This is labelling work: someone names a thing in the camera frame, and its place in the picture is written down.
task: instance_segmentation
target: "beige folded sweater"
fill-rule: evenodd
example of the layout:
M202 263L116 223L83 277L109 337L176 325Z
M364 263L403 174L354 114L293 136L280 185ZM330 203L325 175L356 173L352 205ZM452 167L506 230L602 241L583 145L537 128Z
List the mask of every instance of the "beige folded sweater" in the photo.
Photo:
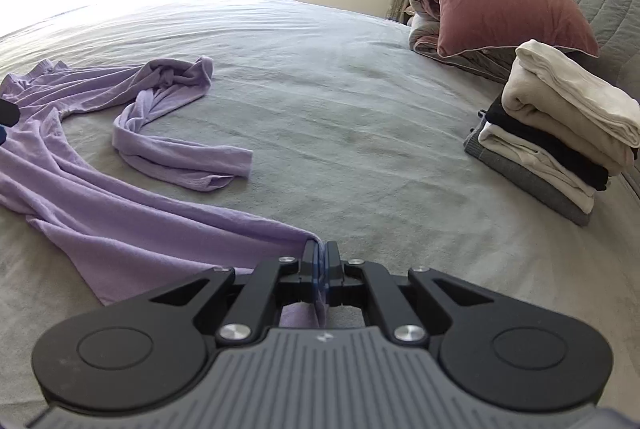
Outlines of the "beige folded sweater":
M554 135L569 148L605 167L610 175L620 174L634 164L629 146L609 135L585 117L516 59L502 92L502 107L516 120Z
M640 148L640 104L636 99L589 73L557 48L535 39L517 47L516 56L524 69L535 73L601 130L627 146Z

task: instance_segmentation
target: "black folded shirt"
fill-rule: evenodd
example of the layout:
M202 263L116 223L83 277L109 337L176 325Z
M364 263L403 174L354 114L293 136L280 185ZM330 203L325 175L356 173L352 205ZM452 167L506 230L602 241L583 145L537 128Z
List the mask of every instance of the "black folded shirt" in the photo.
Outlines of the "black folded shirt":
M519 136L545 149L545 151L558 160L564 168L573 172L576 176L580 177L582 181L598 191L604 191L604 189L607 188L609 171L601 165L592 162L585 157L585 155L564 145L564 143L550 133L541 132L509 116L502 107L501 99L502 95L499 95L489 107L485 115L487 122L500 126L506 132Z

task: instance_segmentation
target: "white folded shirt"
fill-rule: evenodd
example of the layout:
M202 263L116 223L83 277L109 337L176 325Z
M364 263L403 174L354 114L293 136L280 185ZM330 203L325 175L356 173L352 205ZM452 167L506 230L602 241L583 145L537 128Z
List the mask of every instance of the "white folded shirt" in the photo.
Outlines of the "white folded shirt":
M540 146L489 122L479 133L478 142L488 150L508 158L549 182L580 207L582 212L589 214L593 209L593 195L596 189L563 167L553 155Z
M591 122L620 142L640 148L640 104L569 59L531 39L516 48L520 64L571 102Z

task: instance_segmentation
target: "gray folded shirt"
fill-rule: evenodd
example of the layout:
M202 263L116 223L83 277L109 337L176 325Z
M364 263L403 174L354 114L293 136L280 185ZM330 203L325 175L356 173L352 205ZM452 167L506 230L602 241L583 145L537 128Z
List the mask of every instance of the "gray folded shirt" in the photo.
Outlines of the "gray folded shirt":
M591 214L583 213L576 204L550 183L545 182L523 166L508 160L508 158L484 148L478 142L478 134L484 128L485 123L486 119L483 118L478 127L466 137L464 143L466 153L478 158L480 162L483 162L491 169L498 171L520 189L537 198L550 209L570 219L576 225L584 227L589 223Z

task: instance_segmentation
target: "gray bedspread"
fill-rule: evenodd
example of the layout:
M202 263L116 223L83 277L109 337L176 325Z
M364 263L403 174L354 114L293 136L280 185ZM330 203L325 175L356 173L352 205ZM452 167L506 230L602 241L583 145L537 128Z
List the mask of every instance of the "gray bedspread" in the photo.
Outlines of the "gray bedspread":
M576 0L600 45L600 56L570 56L598 77L640 100L640 0ZM640 196L640 162L625 173Z
M615 178L581 228L466 155L476 111L500 85L416 55L408 35L284 0L107 0L2 38L0 77L44 57L212 57L209 95L143 133L253 149L250 180L200 194L136 172L111 147L117 108L69 118L69 141L133 185L293 223L392 272L433 266L579 317L614 350L603 405L640 417L638 197ZM98 303L20 215L0 211L0 247L0 415L25 420L44 405L30 370L37 337ZM351 311L330 318L357 321Z

